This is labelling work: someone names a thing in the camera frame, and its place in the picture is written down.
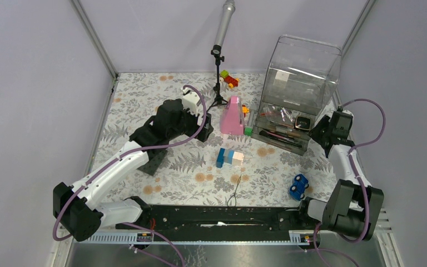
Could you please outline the white cardboard box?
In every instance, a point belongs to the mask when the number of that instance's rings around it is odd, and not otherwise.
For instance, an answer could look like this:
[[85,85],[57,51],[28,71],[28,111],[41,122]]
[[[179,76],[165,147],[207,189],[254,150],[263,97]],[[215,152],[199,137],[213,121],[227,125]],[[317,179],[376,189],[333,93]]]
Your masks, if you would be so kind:
[[289,77],[290,77],[289,72],[286,72],[283,70],[277,70],[275,79],[274,79],[274,85],[277,87],[285,88],[287,86]]

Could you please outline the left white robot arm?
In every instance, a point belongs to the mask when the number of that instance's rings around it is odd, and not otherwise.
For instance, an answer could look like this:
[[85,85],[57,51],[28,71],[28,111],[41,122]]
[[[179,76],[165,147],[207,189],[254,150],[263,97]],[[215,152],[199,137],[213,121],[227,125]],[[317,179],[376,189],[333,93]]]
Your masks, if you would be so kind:
[[54,187],[53,239],[85,241],[100,228],[127,222],[145,228],[150,214],[135,200],[104,203],[102,199],[130,172],[154,162],[161,151],[192,139],[206,141],[213,131],[210,119],[202,96],[166,100],[102,166],[71,185],[61,182]]

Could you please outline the clear acrylic makeup organizer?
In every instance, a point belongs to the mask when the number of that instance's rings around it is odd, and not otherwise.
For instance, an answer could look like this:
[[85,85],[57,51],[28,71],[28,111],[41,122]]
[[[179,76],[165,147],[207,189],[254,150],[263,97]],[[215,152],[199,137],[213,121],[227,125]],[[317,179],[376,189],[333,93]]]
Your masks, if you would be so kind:
[[[259,113],[265,104],[284,107],[291,111],[294,120],[297,116],[311,118],[313,128],[336,91],[341,58],[342,49],[335,44],[286,34],[280,36],[266,71],[252,137],[288,152],[304,155],[311,139],[309,132],[296,130],[295,122],[292,125],[274,123],[260,117]],[[290,73],[285,88],[274,85],[277,70]],[[262,130],[293,137],[302,147],[260,136]]]

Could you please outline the black makeup brush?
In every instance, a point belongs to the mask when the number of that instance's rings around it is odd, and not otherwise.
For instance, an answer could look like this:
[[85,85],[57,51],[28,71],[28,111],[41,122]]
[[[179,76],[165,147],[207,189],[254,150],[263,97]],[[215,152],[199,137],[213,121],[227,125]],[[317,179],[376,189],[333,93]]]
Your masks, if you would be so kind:
[[302,147],[302,144],[296,141],[296,139],[293,137],[283,136],[283,135],[279,135],[274,132],[269,132],[265,130],[260,131],[259,135],[276,140],[276,141],[284,142],[292,146]]

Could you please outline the white blue brick stack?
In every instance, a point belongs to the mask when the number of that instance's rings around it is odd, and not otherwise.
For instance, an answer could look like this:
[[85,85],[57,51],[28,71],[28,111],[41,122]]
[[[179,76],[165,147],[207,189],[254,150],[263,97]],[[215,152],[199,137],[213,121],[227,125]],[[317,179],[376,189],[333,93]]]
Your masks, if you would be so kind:
[[224,164],[241,166],[244,159],[245,156],[243,153],[225,148],[220,148],[216,158],[216,167],[220,169],[223,167]]

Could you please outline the black wire hair loop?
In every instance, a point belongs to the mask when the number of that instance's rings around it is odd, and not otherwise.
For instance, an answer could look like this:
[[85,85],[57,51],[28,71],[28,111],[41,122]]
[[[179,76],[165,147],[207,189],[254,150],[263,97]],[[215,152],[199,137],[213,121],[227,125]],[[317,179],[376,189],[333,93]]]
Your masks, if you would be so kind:
[[237,205],[237,192],[239,189],[239,186],[243,180],[242,174],[244,173],[244,169],[240,168],[240,172],[238,174],[234,174],[231,176],[230,181],[235,184],[235,188],[233,190],[233,193],[230,195],[230,197],[226,201],[227,207],[230,206],[236,206]]

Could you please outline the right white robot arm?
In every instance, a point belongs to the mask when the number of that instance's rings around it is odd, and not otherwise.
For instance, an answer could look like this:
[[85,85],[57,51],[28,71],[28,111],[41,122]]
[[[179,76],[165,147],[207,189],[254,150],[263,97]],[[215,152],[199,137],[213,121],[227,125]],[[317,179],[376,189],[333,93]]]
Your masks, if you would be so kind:
[[354,243],[372,238],[384,193],[371,186],[358,163],[355,144],[349,139],[352,123],[351,112],[334,111],[310,131],[310,137],[324,149],[337,183],[328,201],[306,197],[296,220],[304,229],[320,222],[323,229]]

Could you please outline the black square compact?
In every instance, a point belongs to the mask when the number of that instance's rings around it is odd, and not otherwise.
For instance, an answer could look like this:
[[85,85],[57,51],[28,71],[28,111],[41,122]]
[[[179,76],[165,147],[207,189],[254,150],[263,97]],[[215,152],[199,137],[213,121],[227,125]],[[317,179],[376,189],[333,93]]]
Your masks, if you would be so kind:
[[312,129],[313,120],[306,116],[297,116],[295,118],[295,129],[309,132]]

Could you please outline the clear plastic wrapper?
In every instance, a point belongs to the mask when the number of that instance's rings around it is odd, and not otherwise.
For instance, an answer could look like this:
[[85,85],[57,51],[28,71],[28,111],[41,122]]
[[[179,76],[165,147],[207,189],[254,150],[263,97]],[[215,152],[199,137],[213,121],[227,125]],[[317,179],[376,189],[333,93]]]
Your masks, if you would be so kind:
[[295,122],[294,116],[290,110],[271,104],[265,104],[259,115],[274,123],[292,125]]

